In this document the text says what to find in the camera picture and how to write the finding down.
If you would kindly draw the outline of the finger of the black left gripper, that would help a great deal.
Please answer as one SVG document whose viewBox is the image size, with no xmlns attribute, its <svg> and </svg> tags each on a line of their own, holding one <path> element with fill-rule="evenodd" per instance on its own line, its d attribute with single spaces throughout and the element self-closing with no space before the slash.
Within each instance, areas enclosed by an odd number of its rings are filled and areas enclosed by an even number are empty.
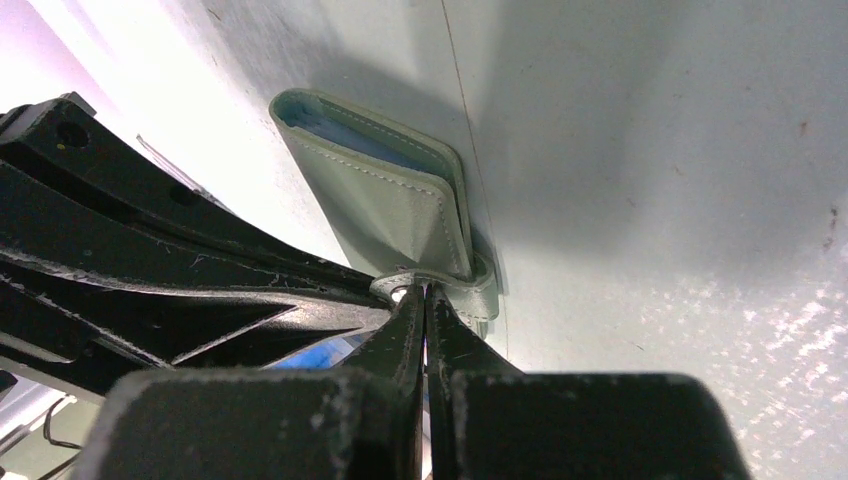
<svg viewBox="0 0 848 480">
<path fill-rule="evenodd" d="M 153 290 L 364 292 L 371 281 L 191 191 L 64 98 L 1 117 L 1 253 Z"/>
<path fill-rule="evenodd" d="M 1 366 L 101 398 L 145 369 L 267 367 L 322 340 L 380 328 L 370 277 L 292 249 L 121 254 L 71 265 L 1 255 Z"/>
</svg>

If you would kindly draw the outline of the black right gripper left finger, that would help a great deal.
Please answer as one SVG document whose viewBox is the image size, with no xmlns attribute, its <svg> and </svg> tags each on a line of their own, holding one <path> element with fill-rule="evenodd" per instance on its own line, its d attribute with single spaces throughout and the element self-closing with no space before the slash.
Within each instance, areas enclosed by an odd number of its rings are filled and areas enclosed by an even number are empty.
<svg viewBox="0 0 848 480">
<path fill-rule="evenodd" d="M 129 374 L 108 393 L 76 479 L 416 479 L 425 298 L 328 369 Z"/>
</svg>

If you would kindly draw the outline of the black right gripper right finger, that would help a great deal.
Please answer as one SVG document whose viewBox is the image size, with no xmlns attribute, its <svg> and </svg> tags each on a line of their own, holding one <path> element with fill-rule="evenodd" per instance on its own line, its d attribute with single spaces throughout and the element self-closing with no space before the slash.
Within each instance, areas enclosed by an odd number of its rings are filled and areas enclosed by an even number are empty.
<svg viewBox="0 0 848 480">
<path fill-rule="evenodd" d="M 724 412 L 671 372 L 525 373 L 427 290 L 438 479 L 746 479 Z"/>
</svg>

